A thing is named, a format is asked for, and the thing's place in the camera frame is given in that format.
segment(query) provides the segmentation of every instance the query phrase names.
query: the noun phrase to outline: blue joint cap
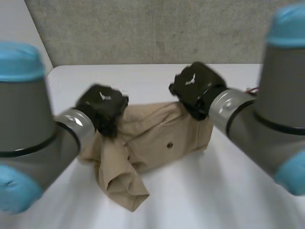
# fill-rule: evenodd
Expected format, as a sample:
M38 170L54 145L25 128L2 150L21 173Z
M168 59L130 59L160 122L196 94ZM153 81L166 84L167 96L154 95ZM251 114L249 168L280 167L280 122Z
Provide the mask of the blue joint cap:
M279 48L305 48L305 3L279 9L275 15L267 44Z
M274 180L294 196L305 195L305 150L281 165Z
M7 165L0 165L0 211L17 214L27 210L43 191L26 174Z
M0 82L28 82L44 78L38 49L25 43L0 42Z

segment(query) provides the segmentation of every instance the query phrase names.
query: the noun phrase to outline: red wire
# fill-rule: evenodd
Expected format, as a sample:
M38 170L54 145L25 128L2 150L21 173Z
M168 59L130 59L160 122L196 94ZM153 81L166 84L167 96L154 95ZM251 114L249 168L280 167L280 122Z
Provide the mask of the red wire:
M258 90L259 89L259 87L255 87L255 88L252 88L252 89L250 89L250 90L248 90L248 91L246 91L247 93L251 93L252 91L255 91L255 90Z

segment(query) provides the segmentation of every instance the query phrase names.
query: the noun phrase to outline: khaki shirt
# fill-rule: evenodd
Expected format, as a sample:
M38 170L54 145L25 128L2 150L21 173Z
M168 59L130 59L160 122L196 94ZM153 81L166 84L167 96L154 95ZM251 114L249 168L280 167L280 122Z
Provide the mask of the khaki shirt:
M138 172L206 149L213 123L196 121L175 102L130 105L117 128L114 139L97 132L79 159L94 162L97 182L109 198L135 211L149 196Z

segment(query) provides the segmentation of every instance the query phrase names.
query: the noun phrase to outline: white table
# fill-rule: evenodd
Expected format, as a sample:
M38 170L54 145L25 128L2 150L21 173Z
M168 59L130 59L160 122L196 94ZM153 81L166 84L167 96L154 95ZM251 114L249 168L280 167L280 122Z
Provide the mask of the white table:
M51 72L56 114L92 84L109 84L130 104L174 101L168 85L185 65L61 66ZM254 87L258 64L211 65L231 87ZM305 198L295 198L216 129L205 153L142 176L150 197L130 213L76 160L27 212L0 218L5 229L304 229Z

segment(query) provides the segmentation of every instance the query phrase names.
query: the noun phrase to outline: shirt button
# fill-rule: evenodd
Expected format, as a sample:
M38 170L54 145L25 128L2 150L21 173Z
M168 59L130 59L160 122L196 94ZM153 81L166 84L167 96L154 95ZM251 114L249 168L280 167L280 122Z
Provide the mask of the shirt button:
M172 142L170 142L169 144L167 144L167 148L172 148L172 146L173 146L173 143Z

